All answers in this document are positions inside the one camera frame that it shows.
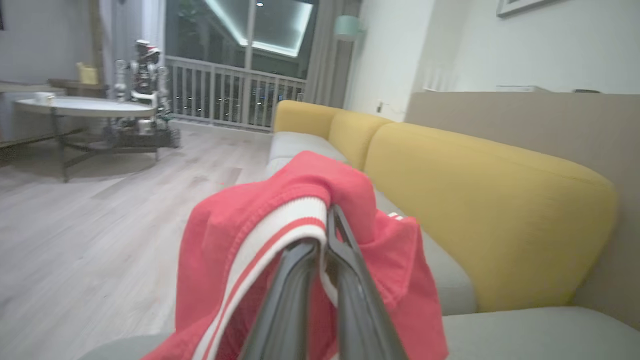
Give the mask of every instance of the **balcony railing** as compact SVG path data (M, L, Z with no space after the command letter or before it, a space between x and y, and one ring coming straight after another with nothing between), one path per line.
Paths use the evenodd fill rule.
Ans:
M175 56L165 59L178 119L270 131L278 101L302 101L304 95L302 79Z

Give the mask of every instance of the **picture frame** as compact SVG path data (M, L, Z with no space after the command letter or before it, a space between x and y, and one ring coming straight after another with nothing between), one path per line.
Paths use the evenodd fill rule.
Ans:
M505 18L556 1L560 0L499 0L496 16Z

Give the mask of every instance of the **glass door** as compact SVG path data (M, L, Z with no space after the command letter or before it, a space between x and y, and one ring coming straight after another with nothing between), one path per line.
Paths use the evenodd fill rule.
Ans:
M174 113L270 130L284 99L302 100L315 0L167 0Z

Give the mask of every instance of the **metal table leg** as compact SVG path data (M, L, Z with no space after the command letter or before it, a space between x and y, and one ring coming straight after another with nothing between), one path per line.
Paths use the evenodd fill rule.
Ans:
M158 136L158 123L155 118L153 118L153 128L154 128L154 145L156 147L156 162L160 159L160 153L158 148L160 148L160 136Z
M69 178L67 176L67 167L65 166L65 139L58 127L58 109L56 108L51 108L51 126L53 127L53 135L58 143L58 161L62 170L62 178L65 183L68 183Z

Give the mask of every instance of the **red jacket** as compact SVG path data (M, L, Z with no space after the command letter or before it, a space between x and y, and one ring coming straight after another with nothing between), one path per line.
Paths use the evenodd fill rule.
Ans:
M278 254L300 238L324 243L330 204L346 215L410 359L445 359L440 304L416 221L378 211L363 173L306 151L270 179L227 188L193 209L180 246L176 330L144 359L236 359ZM310 360L338 350L326 286L312 285Z

